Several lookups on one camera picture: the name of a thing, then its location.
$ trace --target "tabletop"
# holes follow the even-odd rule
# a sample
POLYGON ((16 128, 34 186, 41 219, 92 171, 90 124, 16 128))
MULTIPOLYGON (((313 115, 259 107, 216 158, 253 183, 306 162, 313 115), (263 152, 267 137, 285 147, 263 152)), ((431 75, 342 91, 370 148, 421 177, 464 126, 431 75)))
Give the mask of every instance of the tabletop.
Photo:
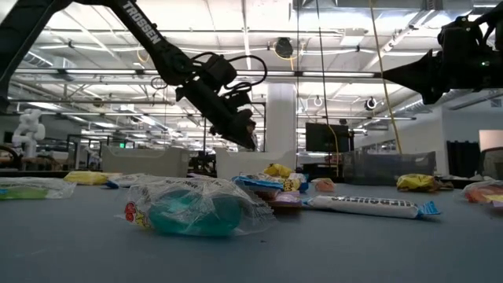
POLYGON ((339 184, 348 196, 433 200, 442 214, 302 211, 262 233, 206 238, 145 231, 115 217, 124 190, 78 186, 65 200, 0 202, 0 281, 501 282, 503 215, 459 192, 339 184))

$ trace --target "white pillar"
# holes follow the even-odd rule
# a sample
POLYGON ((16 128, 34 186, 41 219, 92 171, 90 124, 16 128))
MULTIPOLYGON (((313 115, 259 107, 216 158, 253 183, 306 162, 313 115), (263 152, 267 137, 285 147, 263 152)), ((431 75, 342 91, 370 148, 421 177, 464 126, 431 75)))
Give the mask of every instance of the white pillar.
POLYGON ((267 152, 296 150, 296 96, 293 84, 269 84, 266 100, 267 152))

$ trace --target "white robot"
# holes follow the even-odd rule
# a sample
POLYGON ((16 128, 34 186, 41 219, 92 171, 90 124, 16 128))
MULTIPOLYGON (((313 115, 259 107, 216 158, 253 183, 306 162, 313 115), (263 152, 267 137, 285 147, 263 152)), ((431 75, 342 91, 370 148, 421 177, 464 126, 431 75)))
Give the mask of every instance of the white robot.
POLYGON ((42 112, 38 109, 26 109, 19 117, 19 126, 13 134, 13 147, 20 148, 24 144, 24 157, 37 156, 37 141, 46 137, 46 128, 39 123, 42 112))

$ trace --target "desk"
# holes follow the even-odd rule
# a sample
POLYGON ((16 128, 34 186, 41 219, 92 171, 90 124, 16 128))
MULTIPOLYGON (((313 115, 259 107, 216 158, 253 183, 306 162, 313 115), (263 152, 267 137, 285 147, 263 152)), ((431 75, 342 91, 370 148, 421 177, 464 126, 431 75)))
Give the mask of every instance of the desk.
POLYGON ((0 281, 501 282, 503 215, 454 192, 337 185, 353 196, 434 200, 419 221, 325 211, 233 238, 162 236, 114 217, 124 191, 79 186, 67 200, 0 202, 0 281))

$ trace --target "yellow bag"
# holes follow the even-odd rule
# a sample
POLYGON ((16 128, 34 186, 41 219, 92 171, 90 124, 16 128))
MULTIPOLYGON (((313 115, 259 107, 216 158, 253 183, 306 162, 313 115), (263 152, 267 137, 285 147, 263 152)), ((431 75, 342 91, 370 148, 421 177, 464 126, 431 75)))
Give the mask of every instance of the yellow bag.
POLYGON ((273 177, 288 178, 292 173, 292 169, 280 164, 271 164, 264 170, 264 173, 273 177))
POLYGON ((396 186, 401 191, 433 192, 439 186, 433 176, 421 174, 407 174, 398 178, 396 186))
POLYGON ((109 176, 118 175, 118 173, 103 173, 92 171, 72 171, 64 176, 66 182, 75 182, 80 185, 104 185, 109 176))

